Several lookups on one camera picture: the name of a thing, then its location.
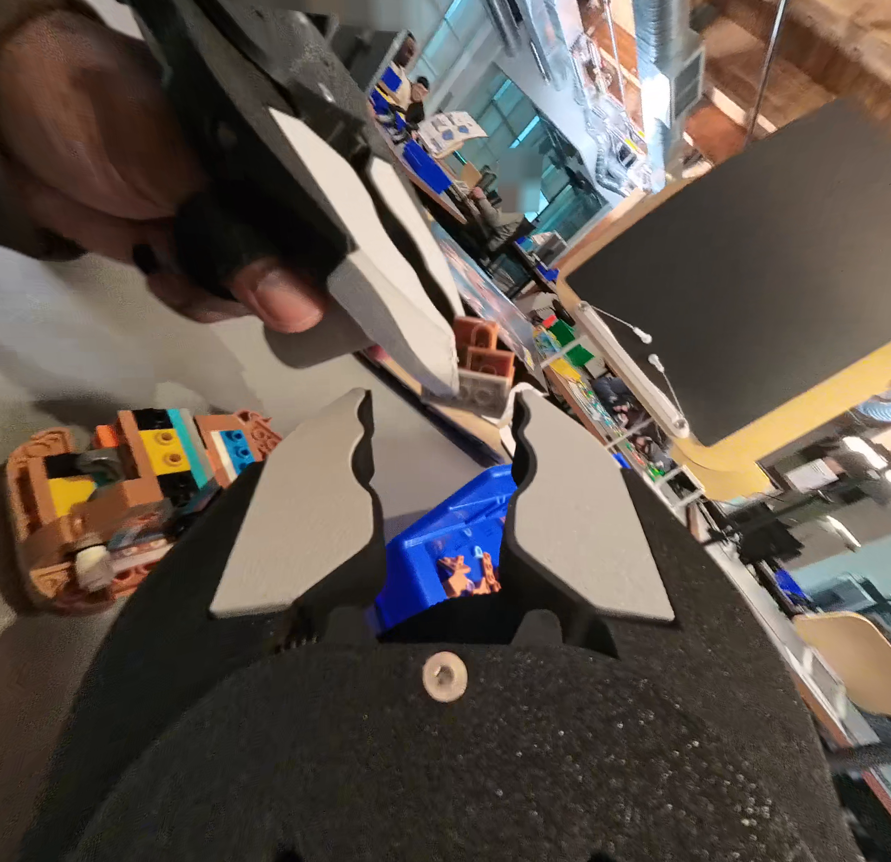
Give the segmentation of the blue plastic bin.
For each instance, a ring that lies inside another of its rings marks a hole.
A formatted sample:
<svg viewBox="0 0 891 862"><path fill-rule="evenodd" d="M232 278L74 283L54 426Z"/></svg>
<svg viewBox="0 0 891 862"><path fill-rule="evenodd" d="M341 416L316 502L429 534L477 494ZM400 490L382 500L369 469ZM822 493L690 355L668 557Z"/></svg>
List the blue plastic bin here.
<svg viewBox="0 0 891 862"><path fill-rule="evenodd" d="M489 552L499 570L510 500L517 489L511 465L491 467L417 518L386 544L387 577L375 600L381 631L447 600L437 561Z"/></svg>

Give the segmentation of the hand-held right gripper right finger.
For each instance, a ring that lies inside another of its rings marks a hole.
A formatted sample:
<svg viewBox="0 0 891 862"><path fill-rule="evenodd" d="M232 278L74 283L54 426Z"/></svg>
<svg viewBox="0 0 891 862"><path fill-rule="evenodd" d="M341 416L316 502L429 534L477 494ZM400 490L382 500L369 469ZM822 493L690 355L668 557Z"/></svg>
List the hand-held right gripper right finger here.
<svg viewBox="0 0 891 862"><path fill-rule="evenodd" d="M516 484L504 521L504 597L554 616L562 640L614 643L608 624L676 625L629 489L593 434L534 390L514 399Z"/></svg>

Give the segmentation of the white metal stand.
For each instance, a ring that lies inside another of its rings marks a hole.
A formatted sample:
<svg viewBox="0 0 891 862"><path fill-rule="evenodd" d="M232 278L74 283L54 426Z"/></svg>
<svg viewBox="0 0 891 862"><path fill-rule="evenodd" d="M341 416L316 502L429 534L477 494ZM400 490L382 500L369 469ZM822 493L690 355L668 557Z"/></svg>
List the white metal stand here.
<svg viewBox="0 0 891 862"><path fill-rule="evenodd" d="M636 324L587 301L581 301L575 306L575 320L586 337L598 348L611 371L623 379L663 431L675 439L688 438L691 435L690 422L665 365L653 348L652 335ZM659 380L653 380L647 369L640 365L633 353L619 340L613 324L621 325L637 338L647 355L651 372L658 374Z"/></svg>

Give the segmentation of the person's left hand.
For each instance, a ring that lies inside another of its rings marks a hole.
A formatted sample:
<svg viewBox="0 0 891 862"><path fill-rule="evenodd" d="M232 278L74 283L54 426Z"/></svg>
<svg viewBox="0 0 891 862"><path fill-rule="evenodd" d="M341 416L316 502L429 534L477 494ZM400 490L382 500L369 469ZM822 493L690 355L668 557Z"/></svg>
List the person's left hand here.
<svg viewBox="0 0 891 862"><path fill-rule="evenodd" d="M152 295L197 323L251 315L301 333L322 321L325 294L272 257L240 270L233 298L175 266L174 214L207 177L142 43L83 12L41 12L2 39L1 84L14 198L38 229L138 267Z"/></svg>

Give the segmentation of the pile of brown toy bricks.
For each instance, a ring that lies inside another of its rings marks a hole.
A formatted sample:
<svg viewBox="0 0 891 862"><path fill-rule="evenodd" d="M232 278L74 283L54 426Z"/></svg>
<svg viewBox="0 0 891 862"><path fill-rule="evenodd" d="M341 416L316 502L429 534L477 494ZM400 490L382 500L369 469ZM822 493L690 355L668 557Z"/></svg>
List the pile of brown toy bricks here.
<svg viewBox="0 0 891 862"><path fill-rule="evenodd" d="M502 590L497 563L478 546L473 548L470 562L462 555L440 557L437 571L447 599L487 596Z"/></svg>

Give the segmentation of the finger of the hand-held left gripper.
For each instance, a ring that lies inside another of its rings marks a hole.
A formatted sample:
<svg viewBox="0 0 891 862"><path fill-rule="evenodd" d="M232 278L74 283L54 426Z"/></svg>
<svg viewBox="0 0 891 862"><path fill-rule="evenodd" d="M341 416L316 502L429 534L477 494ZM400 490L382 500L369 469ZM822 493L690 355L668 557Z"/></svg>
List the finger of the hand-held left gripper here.
<svg viewBox="0 0 891 862"><path fill-rule="evenodd" d="M462 300L446 256L403 177L390 161L369 159L362 169L362 182L384 230L433 306L448 323L463 317Z"/></svg>
<svg viewBox="0 0 891 862"><path fill-rule="evenodd" d="M435 397L456 397L459 368L453 322L445 321L433 306L397 251L362 182L369 159L392 160L371 153L356 169L306 122L273 108L269 112L348 233L348 253L327 280L330 295L367 338L423 388Z"/></svg>

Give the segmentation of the colourful toy brick model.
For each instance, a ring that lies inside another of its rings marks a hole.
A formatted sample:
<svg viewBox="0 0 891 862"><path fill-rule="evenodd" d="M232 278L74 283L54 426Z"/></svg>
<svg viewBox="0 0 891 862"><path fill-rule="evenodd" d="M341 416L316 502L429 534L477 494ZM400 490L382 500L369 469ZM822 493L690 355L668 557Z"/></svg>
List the colourful toy brick model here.
<svg viewBox="0 0 891 862"><path fill-rule="evenodd" d="M30 606L104 611L134 593L179 538L249 467L282 443L252 410L123 410L87 447L53 427L5 464L19 583Z"/></svg>

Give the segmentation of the printed cardboard box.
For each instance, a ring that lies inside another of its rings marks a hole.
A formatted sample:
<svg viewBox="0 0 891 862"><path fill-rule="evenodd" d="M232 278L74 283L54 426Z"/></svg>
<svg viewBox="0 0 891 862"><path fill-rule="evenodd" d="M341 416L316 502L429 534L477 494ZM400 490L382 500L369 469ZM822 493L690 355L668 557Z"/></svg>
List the printed cardboard box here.
<svg viewBox="0 0 891 862"><path fill-rule="evenodd" d="M440 247L452 272L452 278L465 311L498 325L498 348L514 355L514 386L526 384L548 396L549 382L536 349L533 327L512 301L496 286L483 268L465 253L438 226ZM454 399L436 398L421 386L392 357L359 352L355 359L387 388L394 391L453 445L481 467L507 464L513 455L510 433L513 405L497 418L484 417L463 407Z"/></svg>

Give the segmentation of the brown and grey brick assembly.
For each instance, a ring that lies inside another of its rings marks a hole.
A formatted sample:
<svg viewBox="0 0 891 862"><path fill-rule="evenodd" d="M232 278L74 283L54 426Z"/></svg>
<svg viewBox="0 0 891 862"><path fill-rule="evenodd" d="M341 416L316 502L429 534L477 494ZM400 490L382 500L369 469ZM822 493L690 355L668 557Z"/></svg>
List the brown and grey brick assembly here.
<svg viewBox="0 0 891 862"><path fill-rule="evenodd" d="M463 316L452 323L458 355L457 400L466 410L498 420L506 411L514 385L515 355L498 348L498 325Z"/></svg>

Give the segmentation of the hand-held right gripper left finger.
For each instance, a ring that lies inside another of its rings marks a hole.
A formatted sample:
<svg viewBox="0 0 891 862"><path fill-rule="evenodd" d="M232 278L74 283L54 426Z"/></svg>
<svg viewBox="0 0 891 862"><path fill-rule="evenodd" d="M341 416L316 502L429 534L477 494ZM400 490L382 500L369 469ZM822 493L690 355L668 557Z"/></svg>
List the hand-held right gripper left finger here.
<svg viewBox="0 0 891 862"><path fill-rule="evenodd" d="M209 614L283 615L300 640L375 643L370 610L386 578L373 489L373 395L351 389L265 459Z"/></svg>

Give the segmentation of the white display stand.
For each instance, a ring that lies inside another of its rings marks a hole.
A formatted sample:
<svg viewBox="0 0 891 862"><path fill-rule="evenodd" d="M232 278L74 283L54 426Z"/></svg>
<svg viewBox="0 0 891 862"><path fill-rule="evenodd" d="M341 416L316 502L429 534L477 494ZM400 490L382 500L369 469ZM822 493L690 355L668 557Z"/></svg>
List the white display stand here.
<svg viewBox="0 0 891 862"><path fill-rule="evenodd" d="M488 133L463 110L439 112L422 121L417 128L418 141L437 160L460 150L464 143L486 139Z"/></svg>

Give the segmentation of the silver ventilation duct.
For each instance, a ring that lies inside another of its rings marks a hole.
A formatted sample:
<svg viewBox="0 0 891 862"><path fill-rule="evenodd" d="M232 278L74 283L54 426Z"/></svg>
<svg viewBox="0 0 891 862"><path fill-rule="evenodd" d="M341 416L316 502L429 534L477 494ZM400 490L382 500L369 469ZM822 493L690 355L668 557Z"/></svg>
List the silver ventilation duct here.
<svg viewBox="0 0 891 862"><path fill-rule="evenodd" d="M694 22L706 0L631 0L647 134L682 124L703 96L705 50Z"/></svg>

